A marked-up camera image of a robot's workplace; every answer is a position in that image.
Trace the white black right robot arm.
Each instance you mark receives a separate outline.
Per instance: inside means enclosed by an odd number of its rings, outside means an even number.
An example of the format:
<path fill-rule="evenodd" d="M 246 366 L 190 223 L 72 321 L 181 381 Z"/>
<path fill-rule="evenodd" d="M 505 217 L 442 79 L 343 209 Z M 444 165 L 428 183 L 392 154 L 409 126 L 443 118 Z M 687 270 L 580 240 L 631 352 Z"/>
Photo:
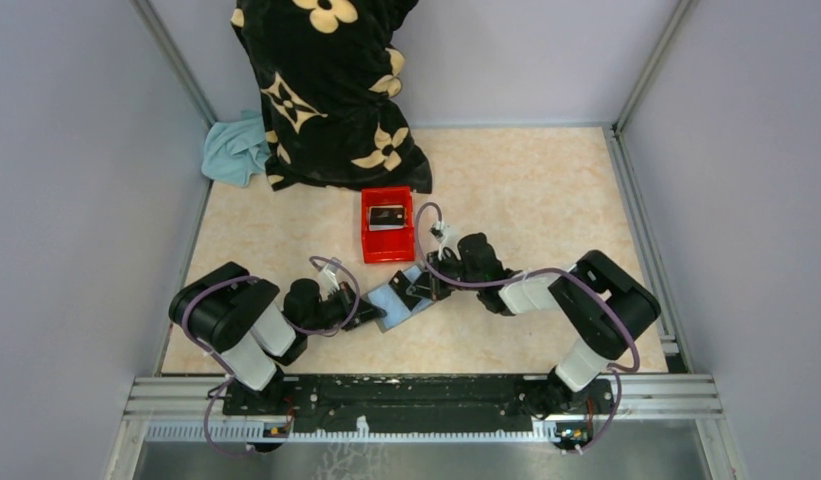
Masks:
<path fill-rule="evenodd" d="M 483 233 L 428 253 L 420 266 L 397 273 L 388 286 L 408 310 L 471 291 L 497 315 L 562 311 L 579 335 L 549 374 L 550 401 L 562 412 L 585 403 L 588 386 L 633 351 L 662 313 L 656 297 L 600 250 L 588 251 L 568 270 L 522 272 L 505 267 Z"/>

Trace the red plastic bin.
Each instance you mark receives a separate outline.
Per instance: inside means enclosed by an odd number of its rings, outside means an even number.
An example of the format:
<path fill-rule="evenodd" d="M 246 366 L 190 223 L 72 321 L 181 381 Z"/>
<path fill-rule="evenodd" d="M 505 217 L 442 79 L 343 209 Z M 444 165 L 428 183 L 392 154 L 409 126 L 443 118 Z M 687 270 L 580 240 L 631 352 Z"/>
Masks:
<path fill-rule="evenodd" d="M 407 186 L 361 193 L 361 248 L 366 264 L 414 260 L 413 198 Z"/>

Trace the grey card holder wallet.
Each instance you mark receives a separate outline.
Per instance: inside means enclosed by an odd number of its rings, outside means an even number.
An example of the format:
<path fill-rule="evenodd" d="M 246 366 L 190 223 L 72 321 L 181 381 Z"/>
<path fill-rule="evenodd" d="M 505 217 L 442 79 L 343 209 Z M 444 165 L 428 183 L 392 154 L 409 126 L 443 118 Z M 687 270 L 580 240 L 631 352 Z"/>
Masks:
<path fill-rule="evenodd" d="M 375 323 L 382 333 L 386 333 L 411 317 L 431 307 L 434 302 L 428 298 L 407 293 L 408 288 L 420 278 L 423 271 L 418 265 L 397 271 L 386 283 L 366 294 L 366 300 L 386 314 Z"/>

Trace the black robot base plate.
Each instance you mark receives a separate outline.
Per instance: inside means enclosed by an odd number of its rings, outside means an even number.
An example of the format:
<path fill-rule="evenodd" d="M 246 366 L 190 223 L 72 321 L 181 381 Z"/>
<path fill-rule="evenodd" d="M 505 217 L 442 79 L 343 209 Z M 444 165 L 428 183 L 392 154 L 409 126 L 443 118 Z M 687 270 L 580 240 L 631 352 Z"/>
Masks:
<path fill-rule="evenodd" d="M 571 393 L 543 374 L 287 375 L 262 393 L 233 383 L 222 397 L 228 416 L 278 415 L 295 433 L 527 433 L 551 415 L 607 414 L 614 395 L 605 379 Z"/>

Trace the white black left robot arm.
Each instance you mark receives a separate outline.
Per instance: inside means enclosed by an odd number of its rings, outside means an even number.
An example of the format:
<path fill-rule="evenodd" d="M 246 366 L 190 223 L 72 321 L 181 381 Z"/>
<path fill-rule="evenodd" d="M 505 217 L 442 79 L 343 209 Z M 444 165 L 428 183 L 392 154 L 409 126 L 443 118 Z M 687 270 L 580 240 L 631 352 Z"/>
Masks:
<path fill-rule="evenodd" d="M 283 367 L 306 350 L 312 336 L 333 336 L 386 317 L 367 300 L 336 259 L 316 259 L 316 278 L 293 281 L 286 291 L 227 262 L 176 293 L 169 320 L 220 365 L 263 414 L 286 399 Z"/>

